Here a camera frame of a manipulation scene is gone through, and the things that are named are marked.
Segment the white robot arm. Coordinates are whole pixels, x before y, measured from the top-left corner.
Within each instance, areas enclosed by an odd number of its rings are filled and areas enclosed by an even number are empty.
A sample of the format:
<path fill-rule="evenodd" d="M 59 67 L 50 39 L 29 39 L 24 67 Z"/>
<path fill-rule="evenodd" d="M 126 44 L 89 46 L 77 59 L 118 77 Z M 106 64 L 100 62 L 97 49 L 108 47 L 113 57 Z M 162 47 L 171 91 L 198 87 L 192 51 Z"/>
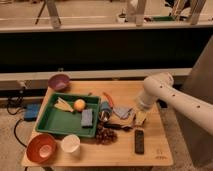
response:
<path fill-rule="evenodd" d="M 170 73 L 146 77 L 136 99 L 138 107 L 149 110 L 160 99 L 213 135 L 213 105 L 176 90 L 173 84 L 174 79 Z"/>

